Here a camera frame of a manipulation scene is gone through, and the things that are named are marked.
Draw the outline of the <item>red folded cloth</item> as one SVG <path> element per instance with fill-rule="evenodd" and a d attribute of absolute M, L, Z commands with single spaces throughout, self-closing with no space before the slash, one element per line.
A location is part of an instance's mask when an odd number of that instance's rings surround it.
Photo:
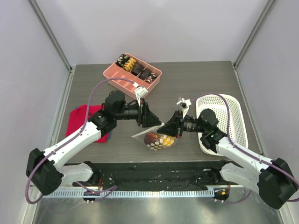
<path fill-rule="evenodd" d="M 102 108 L 101 105 L 91 105 L 89 106 L 88 118 L 90 118 L 94 113 Z M 85 121 L 85 115 L 87 111 L 87 105 L 81 105 L 70 112 L 68 126 L 65 136 L 73 134 L 78 130 Z"/>

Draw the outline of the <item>black floral sock roll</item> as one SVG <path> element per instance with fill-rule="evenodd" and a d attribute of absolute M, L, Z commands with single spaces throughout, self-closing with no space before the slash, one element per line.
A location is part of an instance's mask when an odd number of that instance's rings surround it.
<path fill-rule="evenodd" d="M 125 63 L 130 59 L 129 56 L 125 54 L 121 54 L 118 59 L 116 60 L 115 64 L 121 68 L 124 67 Z"/>

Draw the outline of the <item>blue folded cloth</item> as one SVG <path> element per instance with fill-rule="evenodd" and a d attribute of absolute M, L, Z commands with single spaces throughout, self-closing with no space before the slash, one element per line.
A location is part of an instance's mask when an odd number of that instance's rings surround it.
<path fill-rule="evenodd" d="M 101 105 L 92 105 L 89 106 L 88 109 L 88 118 L 90 118 L 93 114 L 95 114 L 98 110 L 102 108 Z M 85 116 L 86 116 L 86 111 L 87 111 L 87 105 L 81 105 L 79 107 L 76 107 L 72 112 L 70 118 L 72 118 L 73 122 L 73 129 L 74 131 L 79 129 L 85 121 Z M 111 138 L 111 132 L 103 136 L 102 138 L 98 139 L 96 142 L 98 143 L 105 143 Z"/>

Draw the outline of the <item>black spotted sock roll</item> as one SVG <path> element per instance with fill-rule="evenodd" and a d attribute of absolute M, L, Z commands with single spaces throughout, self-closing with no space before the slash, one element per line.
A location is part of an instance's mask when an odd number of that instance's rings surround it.
<path fill-rule="evenodd" d="M 157 74 L 154 72 L 151 72 L 149 76 L 145 79 L 145 82 L 148 84 L 152 84 L 157 79 Z"/>

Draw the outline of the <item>dark red fake fruit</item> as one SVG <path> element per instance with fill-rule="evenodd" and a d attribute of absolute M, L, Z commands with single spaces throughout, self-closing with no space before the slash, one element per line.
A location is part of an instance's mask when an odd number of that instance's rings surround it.
<path fill-rule="evenodd" d="M 154 145 L 156 142 L 159 143 L 160 135 L 155 132 L 147 133 L 144 136 L 144 144 L 145 145 Z"/>

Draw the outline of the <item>left aluminium frame post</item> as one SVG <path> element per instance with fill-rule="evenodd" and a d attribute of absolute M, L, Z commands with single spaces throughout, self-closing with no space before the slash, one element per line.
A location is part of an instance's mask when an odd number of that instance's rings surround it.
<path fill-rule="evenodd" d="M 30 7 L 32 8 L 33 12 L 35 13 L 37 19 L 39 20 L 43 30 L 45 31 L 47 37 L 49 38 L 52 46 L 54 47 L 55 51 L 57 52 L 58 56 L 60 57 L 61 61 L 63 62 L 64 66 L 68 70 L 69 73 L 72 71 L 72 66 L 69 63 L 66 55 L 64 54 L 58 40 L 55 37 L 50 25 L 48 24 L 41 8 L 39 7 L 36 0 L 28 0 Z"/>

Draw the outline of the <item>dark brown sock roll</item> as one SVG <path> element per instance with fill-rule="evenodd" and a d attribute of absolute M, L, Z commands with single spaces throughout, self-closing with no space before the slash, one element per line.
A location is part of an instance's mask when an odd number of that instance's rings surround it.
<path fill-rule="evenodd" d="M 140 63 L 136 63 L 131 70 L 131 73 L 135 76 L 137 76 L 142 70 L 144 69 L 144 66 Z"/>

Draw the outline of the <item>white perforated basket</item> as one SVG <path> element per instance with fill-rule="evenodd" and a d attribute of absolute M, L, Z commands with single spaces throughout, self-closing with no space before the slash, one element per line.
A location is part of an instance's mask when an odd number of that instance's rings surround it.
<path fill-rule="evenodd" d="M 219 123 L 217 127 L 230 138 L 243 147 L 248 147 L 248 137 L 245 122 L 239 101 L 223 94 L 219 97 L 214 94 L 204 95 L 196 100 L 196 116 L 205 109 L 214 111 Z"/>

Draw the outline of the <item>yellow black sock roll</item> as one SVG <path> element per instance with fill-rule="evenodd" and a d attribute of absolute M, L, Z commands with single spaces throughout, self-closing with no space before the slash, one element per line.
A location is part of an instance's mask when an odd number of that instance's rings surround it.
<path fill-rule="evenodd" d="M 129 58 L 123 66 L 123 69 L 126 70 L 127 72 L 130 72 L 136 64 L 136 60 L 134 58 Z"/>

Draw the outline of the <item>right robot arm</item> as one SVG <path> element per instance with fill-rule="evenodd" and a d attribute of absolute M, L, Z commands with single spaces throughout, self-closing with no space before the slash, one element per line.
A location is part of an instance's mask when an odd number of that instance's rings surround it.
<path fill-rule="evenodd" d="M 197 119 L 188 115 L 182 117 L 176 111 L 172 118 L 157 133 L 180 138 L 183 132 L 200 133 L 201 143 L 212 151 L 232 160 L 222 168 L 211 172 L 216 184 L 225 181 L 237 183 L 259 194 L 270 207 L 280 209 L 299 189 L 299 182 L 293 177 L 288 163 L 257 154 L 238 143 L 228 133 L 218 128 L 218 119 L 213 110 L 204 109 Z"/>

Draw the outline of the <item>clear zip top bag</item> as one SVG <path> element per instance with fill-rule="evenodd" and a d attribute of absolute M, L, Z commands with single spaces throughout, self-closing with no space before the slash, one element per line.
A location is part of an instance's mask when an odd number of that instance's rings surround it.
<path fill-rule="evenodd" d="M 178 141 L 176 138 L 169 135 L 157 133 L 157 129 L 163 126 L 164 123 L 159 126 L 150 127 L 145 131 L 133 135 L 132 138 L 153 151 L 159 151 L 173 147 Z"/>

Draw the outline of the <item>right aluminium frame post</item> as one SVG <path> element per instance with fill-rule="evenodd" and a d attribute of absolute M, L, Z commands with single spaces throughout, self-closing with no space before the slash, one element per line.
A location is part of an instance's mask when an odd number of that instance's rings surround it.
<path fill-rule="evenodd" d="M 243 58 L 245 57 L 247 51 L 249 50 L 251 44 L 257 37 L 259 31 L 261 30 L 263 24 L 267 20 L 268 16 L 270 15 L 271 11 L 273 10 L 277 0 L 267 0 L 265 6 L 263 7 L 260 15 L 257 18 L 248 38 L 246 39 L 240 53 L 238 54 L 235 62 L 233 63 L 233 67 L 236 70 L 238 66 L 241 64 Z"/>

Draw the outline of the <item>pink divided tray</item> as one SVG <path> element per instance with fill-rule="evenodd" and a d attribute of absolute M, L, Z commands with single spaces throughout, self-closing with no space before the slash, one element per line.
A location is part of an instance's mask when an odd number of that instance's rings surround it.
<path fill-rule="evenodd" d="M 154 72 L 157 75 L 157 78 L 151 83 L 146 83 L 146 81 L 141 80 L 138 76 L 133 75 L 131 72 L 125 71 L 123 68 L 120 68 L 115 63 L 111 64 L 104 72 L 103 75 L 106 79 L 114 78 L 114 77 L 120 77 L 129 79 L 133 82 L 138 83 L 140 86 L 144 86 L 147 89 L 147 93 L 143 96 L 143 98 L 146 98 L 150 92 L 159 84 L 160 78 L 161 78 L 161 70 L 157 69 L 156 67 L 140 60 L 139 58 L 129 54 L 125 53 L 126 56 L 135 59 L 138 63 L 141 63 L 142 66 L 145 68 L 149 68 L 150 71 Z M 113 87 L 119 89 L 120 91 L 127 94 L 129 97 L 136 99 L 135 97 L 135 87 L 130 82 L 124 81 L 124 80 L 112 80 L 108 81 L 110 85 Z"/>

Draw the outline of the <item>aluminium frame post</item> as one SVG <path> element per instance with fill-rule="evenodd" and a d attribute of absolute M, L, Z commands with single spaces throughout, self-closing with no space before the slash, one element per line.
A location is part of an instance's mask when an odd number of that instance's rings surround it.
<path fill-rule="evenodd" d="M 265 6 L 263 7 L 260 15 L 257 18 L 248 38 L 246 39 L 240 53 L 238 54 L 235 62 L 233 63 L 233 67 L 236 70 L 238 66 L 241 64 L 243 58 L 245 57 L 247 51 L 249 50 L 251 44 L 257 37 L 259 31 L 261 30 L 263 24 L 267 20 L 268 16 L 270 15 L 271 11 L 273 10 L 277 0 L 267 0 Z"/>
<path fill-rule="evenodd" d="M 47 37 L 49 38 L 52 46 L 54 47 L 55 51 L 57 52 L 58 56 L 60 57 L 61 61 L 63 62 L 64 66 L 68 70 L 69 73 L 72 71 L 72 66 L 69 63 L 66 55 L 64 54 L 58 40 L 55 37 L 50 25 L 48 24 L 41 8 L 39 7 L 36 0 L 28 0 L 30 7 L 32 8 L 33 12 L 35 13 L 37 19 L 39 20 L 43 30 L 45 31 Z"/>

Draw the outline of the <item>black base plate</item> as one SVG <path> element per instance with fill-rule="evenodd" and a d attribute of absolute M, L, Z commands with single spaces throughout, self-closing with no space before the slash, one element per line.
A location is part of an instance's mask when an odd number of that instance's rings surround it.
<path fill-rule="evenodd" d="M 118 191 L 191 191 L 228 185 L 221 175 L 227 161 L 95 163 L 98 172 L 83 185 L 116 186 Z"/>

